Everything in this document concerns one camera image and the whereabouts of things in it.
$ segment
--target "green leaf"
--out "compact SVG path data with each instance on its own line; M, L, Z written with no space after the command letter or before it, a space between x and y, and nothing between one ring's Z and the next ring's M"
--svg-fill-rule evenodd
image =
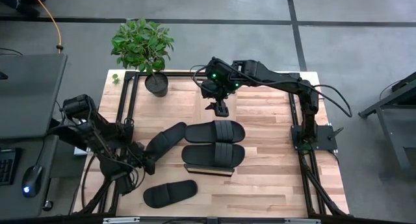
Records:
M129 48L129 50L130 50L130 51L134 51L134 50L137 48L137 45L136 45L136 44L134 44L134 43L130 43L130 44L128 45L128 48Z
M163 49L164 44L159 44L156 46L156 51L160 51L161 49Z
M132 61L134 61L135 59L133 58L133 56L131 56L131 54L128 54L127 55L127 61L128 62L132 62Z
M146 67L146 72L150 75L151 72L153 71L152 68L151 68L151 65L150 64L144 64L144 66Z
M157 37L156 36L152 36L149 40L149 45L153 45L157 43Z
M119 84L120 83L120 79L119 78L114 78L114 80L112 81L113 84Z
M140 65L138 66L138 70L139 70L140 72L143 72L143 71L144 71L144 64L140 64Z
M117 51L117 48L111 50L111 55L120 55L120 52Z
M123 68L127 69L127 62L125 60L122 60L122 61L123 61Z
M124 39L124 38L122 38L122 37L119 37L119 36L117 36L117 37L113 38L112 40L113 40L114 42L116 42L116 43L120 43L120 42L125 42L125 41L126 41L126 39Z
M141 34L140 36L145 40L149 40L149 38L150 38L149 34Z
M136 23L134 21L127 20L126 24L130 27L130 29L136 28Z
M120 46L117 42L115 42L113 40L111 41L111 44L115 49L117 49Z
M159 27L161 24L160 23L155 23L155 22L149 22L150 27L152 27L152 29L156 30L157 27Z
M143 18L140 20L140 26L144 27L146 25L146 20Z
M143 37L141 37L141 35L135 36L135 42L136 43L140 43L142 40L143 40Z

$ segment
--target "black metal frame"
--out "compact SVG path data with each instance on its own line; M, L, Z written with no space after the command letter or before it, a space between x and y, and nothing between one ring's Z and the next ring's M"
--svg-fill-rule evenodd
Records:
M168 77L191 77L194 73L190 71L188 72L173 71L173 72L165 72L164 74ZM116 121L121 122L122 120L122 115L123 115L124 106L125 106L125 98L127 97L127 89L129 86L129 82L134 78L133 89L131 91L131 97L130 97L129 109L127 111L127 117L124 120L124 121L134 122L133 112L134 112L134 106L136 102L138 82L141 76L147 76L147 74L137 72L137 71L125 72L122 94L120 97L120 104L118 106ZM205 76L205 73L197 74L197 77L204 77L204 76ZM298 121L298 116L297 116L296 103L294 101L294 95L291 93L289 93L289 103L290 103L290 108L291 108L293 125L297 126L299 124L299 121ZM317 160L315 157L314 150L310 150L308 154L310 158L311 167L309 167L306 163L305 154L302 154L301 151L298 151L300 171L301 171L301 177L302 177L302 185L303 185L304 194L305 194L305 203L306 203L308 219L321 220L322 223L384 223L384 224L397 223L397 222L392 222L392 221L380 221L380 220L374 220L374 219L355 218L353 216L346 215L345 213L340 211L336 207L335 203L330 199L329 195L325 192L325 189L320 185ZM122 151L121 156L124 156L124 155L125 155L125 151ZM317 214L313 208L311 191L309 188L309 180L312 182L313 186L317 190L319 214ZM101 212L102 214L112 214L116 216L118 198L119 198L119 193L117 192L117 187L114 187L112 203L111 203L111 207L109 211L104 212L105 201L107 200L107 196L104 196L103 197L104 201L102 201L102 205L99 208L99 212ZM333 216L326 214L326 205L328 209L331 211L331 213L333 214ZM186 218L189 218L189 221L192 221L195 219L204 219L201 217L186 217ZM174 220L174 219L175 217L157 217L157 216L140 217L141 221L168 221L168 220ZM233 223L233 222L237 222L237 223L241 223L241 222L244 222L244 223L270 223L270 222L288 223L288 220L289 220L285 218L214 218L214 219L206 218L206 219L207 219L207 222L211 224L213 223L213 221L216 224Z
M377 114L377 117L382 126L384 136L387 138L388 143L393 148L398 165L400 169L390 169L389 171L384 171L380 173L381 179L390 179L392 177L401 177L401 178L415 178L416 169L413 168L410 164L408 156L405 152L406 148L416 148L413 144L409 145L397 145L394 144L393 138L396 137L396 134L393 134L392 129L386 123L385 112L386 109L416 109L415 105L401 105L400 102L403 102L410 97L416 95L416 80L409 82L400 89L397 89L392 94L381 99L370 107L358 113L358 115L366 119L371 114Z

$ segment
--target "wooden table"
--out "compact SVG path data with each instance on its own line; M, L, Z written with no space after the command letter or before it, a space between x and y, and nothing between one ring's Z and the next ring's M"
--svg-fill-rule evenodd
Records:
M122 90L122 83L112 83L112 75L115 73L123 80L124 70L109 71L99 106L100 114L110 122L116 119ZM301 76L311 84L319 83L315 72L301 72ZM127 93L131 93L131 86L132 82ZM123 118L127 115L128 102L129 94ZM133 140L147 145L157 133L180 121L190 125L224 119L216 118L212 110L204 110L209 102L210 100L202 99L200 89L189 77L170 77L169 91L163 98L149 93L144 86L144 79L140 79L133 116ZM183 167L181 152L189 143L182 140L157 162L154 175L146 175L139 188L120 197L116 213L118 216L307 216L298 155L293 149L289 132L293 123L288 94L265 86L243 86L226 103L230 112L227 119L239 122L246 130L246 138L239 143L244 146L246 157L233 176L187 173ZM319 102L316 121L319 125L328 122L323 100ZM337 161L326 151L316 151L316 158L323 187L339 208L348 213ZM198 193L194 197L159 209L150 208L143 202L144 190L187 179L193 179L198 184ZM103 176L99 172L98 161L95 160L86 179L87 202L94 196L102 181ZM311 192L314 208L318 210L315 189L312 188ZM78 192L75 211L81 209L80 200L81 193Z

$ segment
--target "desk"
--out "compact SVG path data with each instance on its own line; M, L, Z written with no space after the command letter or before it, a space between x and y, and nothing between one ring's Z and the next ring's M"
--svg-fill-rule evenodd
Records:
M112 75L115 73L123 80L124 70L109 71L99 106L100 114L110 122L116 119L122 90L122 84L112 83ZM315 72L302 72L301 76L312 84L319 83ZM131 92L131 86L130 83L127 93ZM157 133L177 122L184 121L190 125L224 119L215 117L212 110L204 110L209 102L210 100L202 99L200 89L189 77L170 77L168 94L162 98L149 93L144 86L144 79L140 79L133 115L133 140L147 145ZM187 173L181 152L189 143L182 140L159 159L156 173L146 175L141 187L120 197L117 216L307 216L298 155L293 149L289 132L292 119L288 94L264 86L243 86L226 103L230 112L227 119L239 122L246 130L246 138L239 143L244 146L246 157L233 176ZM125 116L128 106L129 103L126 103ZM323 100L320 100L316 121L319 125L328 122ZM325 151L316 151L316 158L323 187L339 208L348 213L337 161ZM160 209L150 208L143 202L144 190L166 182L187 179L193 179L198 184L198 193L194 197ZM87 201L94 196L102 181L103 176L96 160L86 178ZM311 192L314 208L318 210L315 190L311 189ZM78 192L74 211L80 209L81 193Z
M20 148L21 156L16 167L13 185L0 187L0 217L1 220L35 218L41 213L48 191L48 183L55 151L59 143L58 136L22 140L16 143L0 143L2 149ZM43 167L41 187L38 195L32 198L23 196L21 182L26 169L36 164L36 159L41 153L39 164Z

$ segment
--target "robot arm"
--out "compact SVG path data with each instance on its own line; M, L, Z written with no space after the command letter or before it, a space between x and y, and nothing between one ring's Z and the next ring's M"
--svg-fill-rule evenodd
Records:
M232 65L213 57L206 66L207 80L201 85L203 98L215 98L207 109L213 109L216 116L228 117L224 99L243 85L261 85L296 94L299 97L304 120L302 122L303 141L312 143L317 139L315 114L319 110L318 93L299 73L276 73L268 70L262 63L254 60L237 60Z

